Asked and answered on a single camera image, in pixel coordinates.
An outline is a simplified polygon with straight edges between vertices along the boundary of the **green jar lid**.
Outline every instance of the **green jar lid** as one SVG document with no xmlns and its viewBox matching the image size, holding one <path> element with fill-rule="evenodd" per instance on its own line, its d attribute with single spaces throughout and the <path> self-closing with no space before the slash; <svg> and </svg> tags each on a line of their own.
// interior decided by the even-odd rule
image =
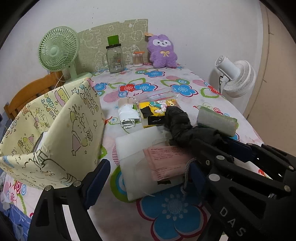
<svg viewBox="0 0 296 241">
<path fill-rule="evenodd" d="M 108 44 L 109 45 L 119 44 L 118 35 L 109 36 L 107 39 L 108 39 Z"/>
</svg>

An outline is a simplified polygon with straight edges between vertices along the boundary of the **door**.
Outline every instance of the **door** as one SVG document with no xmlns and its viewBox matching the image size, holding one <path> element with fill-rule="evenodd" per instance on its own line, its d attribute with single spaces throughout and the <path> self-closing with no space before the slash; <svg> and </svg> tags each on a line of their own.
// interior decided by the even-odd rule
<svg viewBox="0 0 296 241">
<path fill-rule="evenodd" d="M 247 118 L 263 141 L 296 156 L 296 44 L 270 10 L 263 82 Z"/>
</svg>

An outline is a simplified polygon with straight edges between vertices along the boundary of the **fan base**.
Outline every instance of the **fan base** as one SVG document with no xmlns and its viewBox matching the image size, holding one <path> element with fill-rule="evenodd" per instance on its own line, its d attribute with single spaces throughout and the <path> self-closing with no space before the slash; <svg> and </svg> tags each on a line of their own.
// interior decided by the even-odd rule
<svg viewBox="0 0 296 241">
<path fill-rule="evenodd" d="M 92 74 L 91 73 L 85 72 L 85 73 L 82 73 L 82 74 L 77 75 L 77 78 L 70 78 L 70 79 L 68 79 L 65 84 L 70 83 L 70 82 L 73 82 L 75 80 L 80 80 L 80 79 L 84 79 L 84 78 L 91 78 L 91 77 L 92 77 Z"/>
</svg>

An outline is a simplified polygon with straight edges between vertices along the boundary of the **plush bunny ear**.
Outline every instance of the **plush bunny ear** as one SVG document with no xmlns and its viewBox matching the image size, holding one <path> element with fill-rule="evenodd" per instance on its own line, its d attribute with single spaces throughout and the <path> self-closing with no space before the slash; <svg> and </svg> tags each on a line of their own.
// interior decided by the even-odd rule
<svg viewBox="0 0 296 241">
<path fill-rule="evenodd" d="M 149 37 L 148 41 L 153 41 L 155 39 L 158 39 L 157 35 L 153 35 L 152 37 Z"/>
<path fill-rule="evenodd" d="M 158 35 L 158 38 L 159 39 L 166 39 L 166 40 L 169 40 L 168 37 L 164 34 L 161 34 L 161 35 Z"/>
</svg>

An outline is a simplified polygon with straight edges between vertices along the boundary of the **chair backrest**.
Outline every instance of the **chair backrest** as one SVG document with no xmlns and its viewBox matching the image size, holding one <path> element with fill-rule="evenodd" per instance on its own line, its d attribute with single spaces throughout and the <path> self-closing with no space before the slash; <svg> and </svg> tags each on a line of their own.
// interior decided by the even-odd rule
<svg viewBox="0 0 296 241">
<path fill-rule="evenodd" d="M 4 106 L 4 110 L 8 118 L 14 120 L 17 114 L 22 110 L 22 108 L 29 103 L 30 101 L 36 99 L 38 96 L 41 96 L 47 93 L 50 90 L 50 87 L 54 88 L 58 82 L 58 78 L 64 80 L 62 72 L 52 72 L 51 74 L 46 75 L 45 77 L 35 80 L 24 88 L 22 88 L 12 99 L 10 104 Z"/>
</svg>

